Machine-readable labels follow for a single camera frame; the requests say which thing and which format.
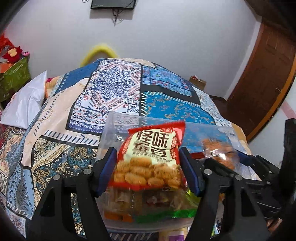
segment green bag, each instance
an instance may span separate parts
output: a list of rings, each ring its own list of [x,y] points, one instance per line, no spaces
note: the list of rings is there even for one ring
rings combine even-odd
[[[31,75],[24,57],[0,74],[0,102],[10,99],[29,79]]]

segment metal screw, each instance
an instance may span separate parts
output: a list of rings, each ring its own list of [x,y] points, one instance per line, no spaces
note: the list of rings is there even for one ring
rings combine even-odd
[[[91,170],[90,170],[90,169],[85,169],[85,170],[83,171],[83,173],[84,173],[85,175],[91,174]]]
[[[204,174],[211,175],[212,174],[212,170],[211,169],[205,169],[204,170]]]
[[[53,179],[56,180],[56,181],[59,180],[60,178],[61,178],[61,176],[60,176],[59,174],[56,174],[56,175],[54,175],[54,177],[53,177]]]
[[[241,181],[243,178],[241,175],[235,175],[235,179],[238,180],[238,181]]]

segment cardboard box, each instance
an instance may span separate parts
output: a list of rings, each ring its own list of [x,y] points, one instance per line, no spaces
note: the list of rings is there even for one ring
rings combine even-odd
[[[0,102],[10,99],[30,79],[27,58],[24,57],[0,74]]]
[[[202,91],[205,89],[207,83],[206,81],[199,79],[196,75],[191,76],[189,81]]]

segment wooden trim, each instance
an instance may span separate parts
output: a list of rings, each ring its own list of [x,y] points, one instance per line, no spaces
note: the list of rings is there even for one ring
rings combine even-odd
[[[214,95],[209,95],[211,99],[213,100],[219,100],[222,103],[226,103],[226,99],[224,99],[223,97],[219,97],[219,96],[214,96]]]
[[[272,105],[270,110],[267,112],[267,114],[264,116],[262,121],[260,121],[260,123],[255,127],[255,129],[247,136],[247,141],[250,141],[264,127],[265,123],[270,118],[272,118],[272,115],[274,114],[276,109],[279,107],[279,105],[282,103],[282,100],[285,97],[291,82],[293,81],[295,71],[296,71],[296,54],[295,54],[295,57],[294,57],[294,61],[293,61],[293,64],[292,64],[291,71],[289,73],[289,76],[288,76],[288,78],[286,80],[286,83],[285,83],[283,89],[279,93],[278,97],[276,98],[276,101],[274,102],[274,104]]]
[[[246,67],[245,67],[245,69],[244,69],[244,72],[242,73],[241,77],[239,78],[239,81],[237,82],[235,88],[233,89],[233,91],[231,92],[229,98],[227,99],[227,102],[229,102],[229,101],[232,99],[232,97],[233,97],[233,95],[235,94],[235,92],[237,91],[238,87],[241,85],[242,80],[246,77],[246,74],[247,74],[247,72],[248,72],[248,70],[249,70],[249,68],[250,68],[250,66],[251,66],[251,63],[252,63],[253,58],[254,58],[254,56],[255,56],[255,53],[256,53],[256,51],[257,51],[257,49],[258,49],[258,45],[259,45],[259,42],[260,42],[260,40],[261,40],[263,30],[264,30],[264,24],[261,23],[261,24],[260,24],[260,28],[259,28],[259,32],[258,32],[258,36],[257,36],[256,42],[255,42],[255,45],[254,45],[253,51],[252,51],[252,53],[251,53],[251,56],[250,56],[250,58],[249,58],[249,61],[248,61],[247,65],[246,65]]]

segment patterned blanket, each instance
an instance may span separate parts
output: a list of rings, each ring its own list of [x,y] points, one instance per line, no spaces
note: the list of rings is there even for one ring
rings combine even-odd
[[[110,111],[232,127],[206,93],[145,60],[99,59],[60,76],[29,128],[4,132],[0,202],[23,236],[50,179],[93,166]],[[72,211],[83,235],[75,195]]]

